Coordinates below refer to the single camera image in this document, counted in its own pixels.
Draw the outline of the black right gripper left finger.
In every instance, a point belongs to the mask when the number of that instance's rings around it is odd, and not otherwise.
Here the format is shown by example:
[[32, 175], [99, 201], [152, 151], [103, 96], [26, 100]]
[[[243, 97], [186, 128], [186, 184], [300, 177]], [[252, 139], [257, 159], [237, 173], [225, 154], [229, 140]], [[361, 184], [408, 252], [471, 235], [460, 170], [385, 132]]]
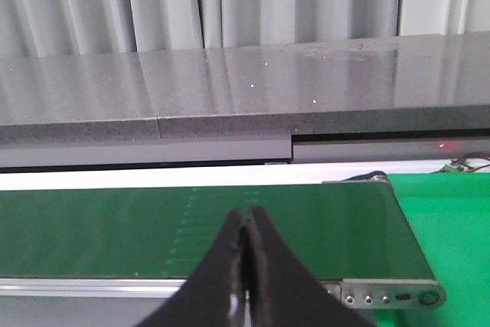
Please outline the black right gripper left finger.
[[231, 210], [181, 288], [137, 325], [243, 326], [242, 254], [242, 214]]

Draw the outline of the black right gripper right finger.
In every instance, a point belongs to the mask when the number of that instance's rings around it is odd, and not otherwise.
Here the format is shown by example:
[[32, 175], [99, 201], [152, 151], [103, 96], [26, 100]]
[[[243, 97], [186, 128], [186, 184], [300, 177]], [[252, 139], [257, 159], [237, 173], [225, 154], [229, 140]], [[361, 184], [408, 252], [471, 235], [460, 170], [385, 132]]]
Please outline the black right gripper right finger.
[[267, 210], [248, 211], [244, 281], [253, 326], [372, 326], [309, 272], [281, 237]]

